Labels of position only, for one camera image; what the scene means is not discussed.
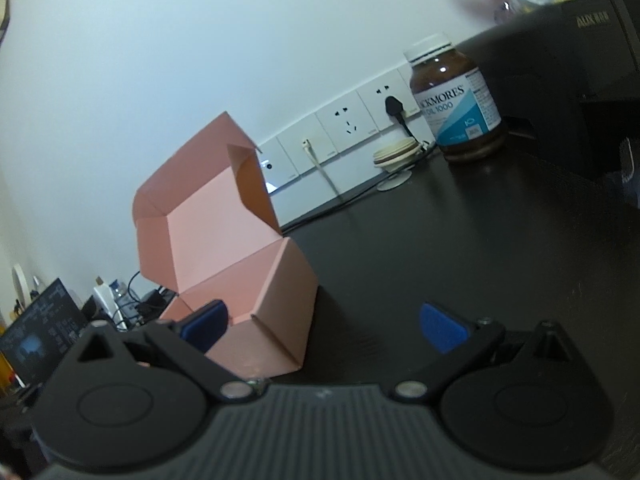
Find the black power adapter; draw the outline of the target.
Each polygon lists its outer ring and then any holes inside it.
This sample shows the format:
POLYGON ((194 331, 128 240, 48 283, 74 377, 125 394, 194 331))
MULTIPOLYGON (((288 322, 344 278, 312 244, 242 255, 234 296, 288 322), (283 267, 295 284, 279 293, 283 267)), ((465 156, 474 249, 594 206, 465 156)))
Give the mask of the black power adapter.
POLYGON ((142 316, 161 314, 176 294, 169 289, 153 289, 138 303, 137 310, 142 316))

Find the clear small bottle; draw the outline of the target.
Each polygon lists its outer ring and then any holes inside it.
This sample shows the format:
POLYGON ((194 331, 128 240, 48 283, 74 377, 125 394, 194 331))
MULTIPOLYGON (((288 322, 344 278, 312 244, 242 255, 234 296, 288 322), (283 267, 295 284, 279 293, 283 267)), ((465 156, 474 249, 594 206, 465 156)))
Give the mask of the clear small bottle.
POLYGON ((125 309, 130 306, 131 298, 124 282, 121 280, 114 280, 110 284, 110 289, 112 291, 115 304, 119 309, 125 309))

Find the white squeeze tube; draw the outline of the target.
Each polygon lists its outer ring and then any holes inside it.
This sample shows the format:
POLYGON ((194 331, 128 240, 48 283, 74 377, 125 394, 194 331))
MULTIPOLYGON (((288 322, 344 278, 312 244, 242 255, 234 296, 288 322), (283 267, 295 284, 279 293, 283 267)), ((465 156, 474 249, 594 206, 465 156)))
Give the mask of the white squeeze tube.
POLYGON ((96 304, 114 322, 116 328, 126 330, 126 321, 118 304, 116 304, 113 291, 99 276, 96 277, 96 286, 93 287, 92 296, 96 304))

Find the black laptop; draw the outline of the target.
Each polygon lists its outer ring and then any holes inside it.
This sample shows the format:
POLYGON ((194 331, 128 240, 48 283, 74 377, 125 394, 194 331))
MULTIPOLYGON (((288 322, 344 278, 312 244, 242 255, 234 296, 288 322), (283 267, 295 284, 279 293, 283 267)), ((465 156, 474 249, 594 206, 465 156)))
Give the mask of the black laptop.
POLYGON ((1 353, 24 385, 46 382, 88 321, 57 278, 1 336, 1 353))

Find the pink cardboard box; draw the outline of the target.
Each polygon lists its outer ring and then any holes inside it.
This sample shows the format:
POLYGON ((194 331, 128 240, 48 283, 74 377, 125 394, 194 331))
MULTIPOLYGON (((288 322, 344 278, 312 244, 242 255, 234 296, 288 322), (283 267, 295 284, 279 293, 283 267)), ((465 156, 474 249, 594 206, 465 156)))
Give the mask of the pink cardboard box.
POLYGON ((282 235, 256 146, 228 113, 138 188, 132 216, 141 274, 177 295, 163 318, 182 320, 213 300, 227 306, 209 359, 245 379, 302 367, 318 278, 282 235))

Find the round desk grommet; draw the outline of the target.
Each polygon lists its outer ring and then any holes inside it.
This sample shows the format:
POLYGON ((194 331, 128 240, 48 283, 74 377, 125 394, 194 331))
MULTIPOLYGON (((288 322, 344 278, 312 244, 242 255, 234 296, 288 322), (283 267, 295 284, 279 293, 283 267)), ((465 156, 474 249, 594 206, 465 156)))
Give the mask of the round desk grommet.
POLYGON ((394 188, 399 188, 404 183, 408 182, 412 177, 411 170, 402 170, 397 174, 392 174, 387 179, 382 181, 376 186, 378 192, 388 192, 393 190, 394 188))

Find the beige tape roll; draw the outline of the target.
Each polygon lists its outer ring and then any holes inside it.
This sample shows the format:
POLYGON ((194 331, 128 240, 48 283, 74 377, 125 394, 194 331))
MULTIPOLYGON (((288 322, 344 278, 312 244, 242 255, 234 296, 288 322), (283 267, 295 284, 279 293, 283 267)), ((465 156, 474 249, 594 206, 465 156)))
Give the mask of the beige tape roll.
POLYGON ((377 150, 373 154, 374 166, 388 166, 392 164, 395 159, 404 159, 416 154, 421 148, 423 148, 423 144, 413 138, 396 141, 393 144, 387 145, 385 148, 377 150))

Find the brown supplement bottle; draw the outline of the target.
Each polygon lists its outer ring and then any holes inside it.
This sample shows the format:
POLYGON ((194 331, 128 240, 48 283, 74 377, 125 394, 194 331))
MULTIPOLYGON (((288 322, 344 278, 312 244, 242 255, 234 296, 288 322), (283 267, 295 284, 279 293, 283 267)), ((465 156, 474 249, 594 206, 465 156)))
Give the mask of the brown supplement bottle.
POLYGON ((498 106, 477 64, 434 34, 405 50, 409 88, 448 162, 489 154, 503 139, 498 106))

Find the black appliance box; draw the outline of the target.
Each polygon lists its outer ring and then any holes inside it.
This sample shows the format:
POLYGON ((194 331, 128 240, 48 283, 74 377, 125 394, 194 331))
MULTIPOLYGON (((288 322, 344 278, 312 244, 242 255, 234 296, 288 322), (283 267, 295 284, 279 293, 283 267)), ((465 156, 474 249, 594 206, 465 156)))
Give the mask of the black appliance box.
POLYGON ((570 0, 464 40, 506 128, 639 203, 639 0, 570 0))

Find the white wall socket strip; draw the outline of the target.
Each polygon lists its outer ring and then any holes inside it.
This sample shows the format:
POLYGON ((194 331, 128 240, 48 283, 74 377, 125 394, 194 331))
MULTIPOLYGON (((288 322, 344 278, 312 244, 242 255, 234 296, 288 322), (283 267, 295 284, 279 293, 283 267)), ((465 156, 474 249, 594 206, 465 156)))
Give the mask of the white wall socket strip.
POLYGON ((394 131, 405 134, 386 112, 385 100, 398 99, 402 117, 419 139, 433 139, 409 89, 410 67, 402 63, 293 122, 259 145, 267 191, 273 194, 343 155, 394 131))

